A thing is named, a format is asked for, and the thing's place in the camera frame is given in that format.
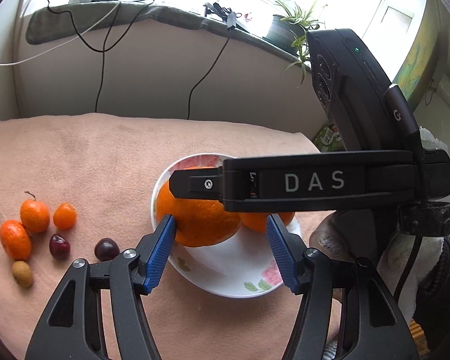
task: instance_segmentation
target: plant pot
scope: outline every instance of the plant pot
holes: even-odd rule
[[[274,15],[274,20],[271,22],[266,39],[282,50],[296,55],[299,48],[292,47],[292,43],[295,40],[293,33],[299,38],[305,35],[305,30],[299,24],[291,24],[285,20],[281,21],[283,18],[284,16]]]

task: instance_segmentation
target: screw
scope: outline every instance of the screw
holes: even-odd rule
[[[314,257],[317,257],[317,256],[320,254],[320,252],[319,252],[318,250],[316,250],[315,248],[313,248],[313,247],[309,247],[309,248],[305,251],[305,254],[306,254],[308,257],[314,258]]]
[[[364,268],[370,266],[370,262],[365,257],[357,258],[356,262],[359,264],[359,266],[363,266]]]
[[[126,259],[132,259],[137,255],[137,251],[135,249],[127,249],[123,252],[123,257]]]
[[[76,259],[73,262],[73,267],[74,268],[82,268],[85,265],[85,260],[84,259]]]

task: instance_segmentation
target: fruit stem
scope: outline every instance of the fruit stem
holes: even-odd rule
[[[33,193],[30,193],[29,191],[25,191],[25,193],[28,193],[29,195],[32,195],[34,197],[34,200],[37,201],[37,198],[35,197],[35,195]]]

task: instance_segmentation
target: painting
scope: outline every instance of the painting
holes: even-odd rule
[[[393,80],[402,90],[412,111],[428,89],[439,59],[438,3],[438,0],[427,0],[415,40]]]

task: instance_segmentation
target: windowsill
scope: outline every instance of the windowsill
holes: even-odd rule
[[[99,20],[100,17],[105,16],[115,4],[116,2],[70,4],[62,5],[59,9],[69,9],[72,11],[75,21],[79,23],[79,25],[77,25],[79,31],[83,32]],[[120,12],[114,26],[129,24],[140,9],[143,9],[143,4],[123,2],[120,6]],[[94,29],[109,28],[113,16],[113,14],[108,16]],[[178,8],[167,7],[165,5],[151,5],[140,13],[135,21],[140,22],[147,19],[153,19],[159,23],[188,30],[206,30],[215,35],[228,37],[227,26],[222,21],[212,17],[204,17],[193,12],[183,11]],[[68,15],[54,15],[50,13],[47,8],[42,8],[31,15],[25,36],[29,44],[36,45],[73,35],[75,35],[75,31]],[[268,43],[264,39],[238,29],[233,30],[230,34],[230,38],[258,47],[289,63],[298,60],[293,55]]]

